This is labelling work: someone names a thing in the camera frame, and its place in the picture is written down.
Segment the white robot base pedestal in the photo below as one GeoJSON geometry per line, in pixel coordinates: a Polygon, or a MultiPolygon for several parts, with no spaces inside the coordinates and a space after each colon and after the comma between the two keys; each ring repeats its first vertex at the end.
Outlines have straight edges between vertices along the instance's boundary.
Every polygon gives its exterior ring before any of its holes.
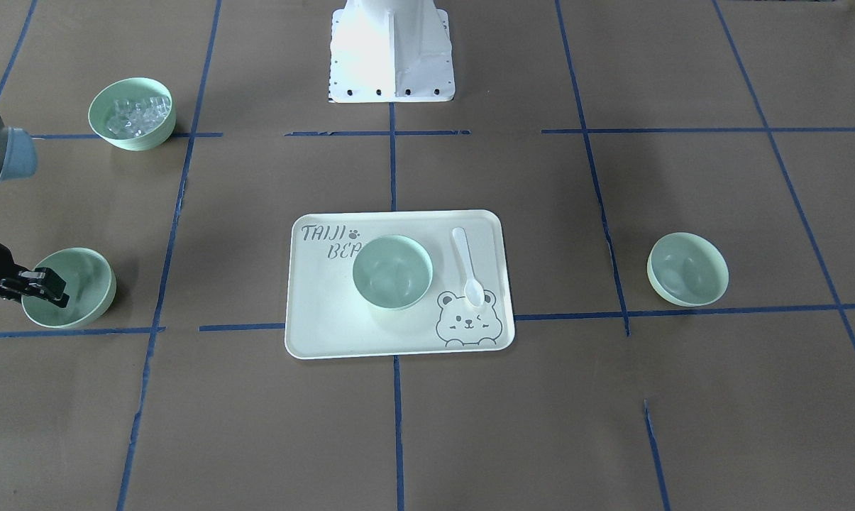
{"type": "Polygon", "coordinates": [[[332,13],[328,100],[427,103],[456,95],[448,13],[434,1],[347,1],[332,13]]]}

